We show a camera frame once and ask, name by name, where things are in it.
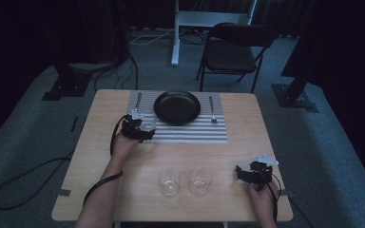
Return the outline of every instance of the glass cup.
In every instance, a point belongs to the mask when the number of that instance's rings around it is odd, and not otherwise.
[[[175,195],[180,188],[180,172],[175,168],[166,168],[159,174],[161,191],[167,196]]]
[[[191,192],[195,195],[204,195],[212,183],[212,171],[206,167],[197,167],[192,170],[189,182]]]

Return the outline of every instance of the chair seat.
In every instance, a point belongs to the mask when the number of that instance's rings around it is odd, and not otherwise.
[[[252,73],[257,69],[253,51],[249,47],[235,46],[222,40],[210,40],[205,55],[206,66],[212,71]]]

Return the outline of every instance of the person's right hand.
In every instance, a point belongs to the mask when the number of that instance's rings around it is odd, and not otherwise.
[[[271,181],[269,182],[275,196],[278,195],[277,185]],[[250,196],[251,204],[259,220],[262,228],[277,227],[274,221],[274,200],[269,188],[265,186],[257,192],[253,185],[247,183],[247,192]]]

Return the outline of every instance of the person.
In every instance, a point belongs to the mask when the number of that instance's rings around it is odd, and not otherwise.
[[[130,140],[123,134],[119,134],[113,142],[112,157],[101,176],[101,180],[119,174],[129,154],[138,143],[139,140]],[[120,179],[115,179],[91,192],[76,221],[76,227],[111,227],[117,205],[119,185]],[[270,186],[277,194],[278,189],[273,181]],[[264,187],[257,192],[251,184],[247,184],[246,188],[261,227],[277,227],[273,219],[273,198],[269,189]]]

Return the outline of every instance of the striped placemat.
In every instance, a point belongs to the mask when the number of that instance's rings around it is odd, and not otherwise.
[[[153,108],[156,99],[164,91],[131,91],[127,112],[130,114],[135,107],[139,92],[142,92],[142,99],[138,110],[144,115],[143,124],[156,123],[156,134],[151,141],[145,141],[145,143],[228,143],[219,93],[190,92],[200,101],[201,113],[191,123],[173,126],[157,118]],[[210,121],[212,111],[209,96],[213,98],[215,116],[218,119],[217,123],[211,123]]]

